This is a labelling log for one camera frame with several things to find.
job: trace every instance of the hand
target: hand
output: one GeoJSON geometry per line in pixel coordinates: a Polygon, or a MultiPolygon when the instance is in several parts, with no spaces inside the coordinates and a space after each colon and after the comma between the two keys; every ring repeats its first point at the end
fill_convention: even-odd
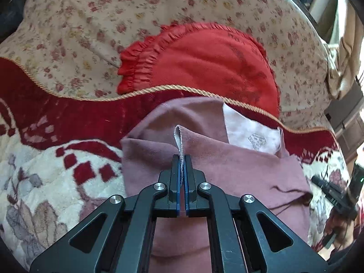
{"type": "Polygon", "coordinates": [[[334,240],[334,246],[338,250],[342,250],[351,245],[354,241],[354,222],[344,218],[335,209],[332,209],[330,216],[326,221],[324,235],[332,233],[332,230],[338,230],[339,233],[334,240]]]}

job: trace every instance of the mauve cloth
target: mauve cloth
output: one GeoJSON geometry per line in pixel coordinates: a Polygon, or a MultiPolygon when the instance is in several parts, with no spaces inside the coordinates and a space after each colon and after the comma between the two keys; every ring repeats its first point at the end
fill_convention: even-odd
{"type": "MultiPolygon", "coordinates": [[[[192,156],[194,168],[203,171],[207,181],[227,194],[253,194],[307,241],[309,208],[300,199],[310,189],[298,158],[289,156],[283,135],[277,155],[228,144],[222,105],[221,100],[205,97],[175,99],[143,119],[121,141],[127,194],[156,182],[159,173],[171,167],[172,155],[181,154],[173,134],[180,125],[183,154],[192,156]]],[[[150,273],[211,272],[207,264],[205,218],[158,218],[150,273]]]]}

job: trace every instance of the floral bedsheet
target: floral bedsheet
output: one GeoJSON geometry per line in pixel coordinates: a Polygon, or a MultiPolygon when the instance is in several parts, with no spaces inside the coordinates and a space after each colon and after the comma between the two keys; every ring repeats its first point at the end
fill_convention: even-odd
{"type": "Polygon", "coordinates": [[[329,126],[325,49],[291,0],[27,0],[24,20],[0,45],[0,56],[54,93],[112,98],[120,51],[158,34],[162,24],[193,21],[235,27],[264,46],[287,126],[329,126]]]}

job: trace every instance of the red cushion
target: red cushion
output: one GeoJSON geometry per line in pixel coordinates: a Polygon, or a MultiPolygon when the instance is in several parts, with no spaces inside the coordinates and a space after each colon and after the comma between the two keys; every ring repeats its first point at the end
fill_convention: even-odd
{"type": "Polygon", "coordinates": [[[161,85],[210,92],[279,115],[279,90],[263,47],[217,23],[163,26],[121,53],[118,93],[161,85]]]}

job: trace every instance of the red ruffle trim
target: red ruffle trim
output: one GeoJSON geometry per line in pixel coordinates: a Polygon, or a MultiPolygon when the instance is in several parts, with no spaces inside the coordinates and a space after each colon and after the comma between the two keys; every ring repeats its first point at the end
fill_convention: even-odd
{"type": "MultiPolygon", "coordinates": [[[[159,35],[146,37],[143,42],[136,41],[120,53],[122,64],[118,70],[118,75],[122,75],[123,79],[118,85],[118,94],[126,94],[151,87],[150,79],[152,77],[152,69],[157,61],[158,55],[164,51],[169,44],[181,39],[183,36],[191,32],[208,29],[225,30],[250,40],[257,46],[264,60],[267,62],[275,82],[275,73],[268,63],[265,49],[252,36],[246,33],[218,23],[172,24],[170,26],[162,25],[161,28],[162,30],[159,35]]],[[[277,83],[276,88],[279,104],[280,90],[277,83]]]]}

